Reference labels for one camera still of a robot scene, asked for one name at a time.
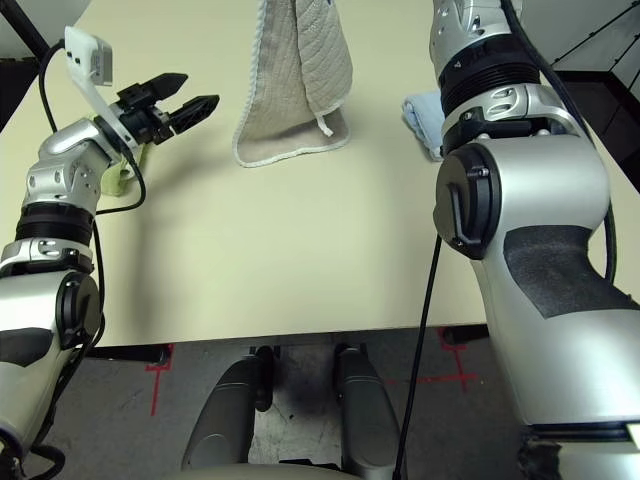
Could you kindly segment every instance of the hanging towel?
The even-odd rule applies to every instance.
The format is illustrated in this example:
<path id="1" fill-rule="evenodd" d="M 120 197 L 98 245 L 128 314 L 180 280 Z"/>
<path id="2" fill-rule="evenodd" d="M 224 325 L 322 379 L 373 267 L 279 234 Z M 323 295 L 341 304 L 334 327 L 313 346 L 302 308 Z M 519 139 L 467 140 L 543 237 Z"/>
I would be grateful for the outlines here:
<path id="1" fill-rule="evenodd" d="M 339 148 L 351 58 L 333 0 L 261 0 L 250 92 L 233 152 L 245 167 Z"/>

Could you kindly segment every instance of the wall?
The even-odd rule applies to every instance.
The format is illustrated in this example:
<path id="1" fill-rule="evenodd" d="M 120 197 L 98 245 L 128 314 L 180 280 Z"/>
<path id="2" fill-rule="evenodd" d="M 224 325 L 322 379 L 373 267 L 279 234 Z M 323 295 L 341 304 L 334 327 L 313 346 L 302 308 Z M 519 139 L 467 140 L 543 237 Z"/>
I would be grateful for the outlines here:
<path id="1" fill-rule="evenodd" d="M 522 21 L 531 41 L 549 62 L 553 62 L 630 5 L 631 0 L 524 0 Z M 640 7 L 631 10 L 554 68 L 607 71 L 636 34 L 640 34 Z M 640 41 L 616 66 L 614 73 L 629 86 L 638 67 Z M 640 79 L 632 92 L 640 99 Z"/>
<path id="2" fill-rule="evenodd" d="M 65 25 L 73 25 L 90 0 L 18 0 L 27 16 L 50 45 L 64 36 Z M 0 16 L 0 58 L 32 57 L 33 54 Z"/>

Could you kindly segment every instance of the white table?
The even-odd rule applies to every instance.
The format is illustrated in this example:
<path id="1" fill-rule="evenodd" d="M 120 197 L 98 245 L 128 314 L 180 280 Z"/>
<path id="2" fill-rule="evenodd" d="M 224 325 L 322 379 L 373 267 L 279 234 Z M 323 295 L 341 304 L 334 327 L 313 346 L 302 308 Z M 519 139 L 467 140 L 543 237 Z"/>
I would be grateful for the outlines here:
<path id="1" fill-rule="evenodd" d="M 195 95 L 221 95 L 206 122 L 151 150 L 145 205 L 99 218 L 108 322 L 101 345 L 417 325 L 436 235 L 438 165 L 425 159 L 400 106 L 407 94 L 436 88 L 427 43 L 432 6 L 349 0 L 339 7 L 354 64 L 346 105 L 353 138 L 337 151 L 258 169 L 241 168 L 231 153 L 248 92 L 255 1 L 94 0 L 78 21 L 113 46 L 108 99 L 163 72 L 190 76 L 165 110 Z M 59 126 L 90 113 L 61 55 L 47 79 Z M 13 239 L 25 174 L 47 135 L 34 83 L 0 136 L 2 243 Z M 618 221 L 617 284 L 640 298 L 640 197 L 598 148 Z M 100 207 L 137 195 L 133 188 L 103 197 Z M 602 268 L 601 232 L 592 258 Z M 444 248 L 430 324 L 484 320 L 470 265 Z"/>

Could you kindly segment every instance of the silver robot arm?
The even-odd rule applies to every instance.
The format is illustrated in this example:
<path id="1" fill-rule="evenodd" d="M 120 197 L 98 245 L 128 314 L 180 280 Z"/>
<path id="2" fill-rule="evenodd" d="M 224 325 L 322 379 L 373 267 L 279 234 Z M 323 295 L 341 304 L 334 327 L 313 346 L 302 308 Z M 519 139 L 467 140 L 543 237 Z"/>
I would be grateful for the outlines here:
<path id="1" fill-rule="evenodd" d="M 176 112 L 162 112 L 155 103 L 187 79 L 163 74 L 102 105 L 93 86 L 110 81 L 110 48 L 77 29 L 66 33 L 68 63 L 91 65 L 86 75 L 72 70 L 72 78 L 103 115 L 79 120 L 42 144 L 27 174 L 15 241 L 0 259 L 2 478 L 22 478 L 23 458 L 46 435 L 55 403 L 100 327 L 89 244 L 102 175 L 121 155 L 133 161 L 132 150 L 204 120 L 219 101 L 217 95 L 196 97 Z"/>
<path id="2" fill-rule="evenodd" d="M 521 469 L 531 479 L 637 479 L 640 306 L 587 257 L 610 203 L 602 160 L 540 84 L 500 0 L 434 9 L 446 117 L 434 221 L 475 270 L 527 426 Z"/>

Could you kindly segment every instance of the folded towel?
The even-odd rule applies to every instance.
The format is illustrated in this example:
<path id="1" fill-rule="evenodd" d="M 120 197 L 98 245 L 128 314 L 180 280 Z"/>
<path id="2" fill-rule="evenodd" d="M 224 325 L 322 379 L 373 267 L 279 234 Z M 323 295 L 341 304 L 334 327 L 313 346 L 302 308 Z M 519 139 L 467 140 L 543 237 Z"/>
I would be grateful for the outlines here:
<path id="1" fill-rule="evenodd" d="M 427 148 L 433 161 L 442 161 L 442 124 L 444 113 L 440 104 L 440 92 L 409 95 L 402 104 L 407 124 Z"/>
<path id="2" fill-rule="evenodd" d="M 351 58 L 332 0 L 261 0 L 250 93 L 233 139 L 245 167 L 343 146 Z"/>

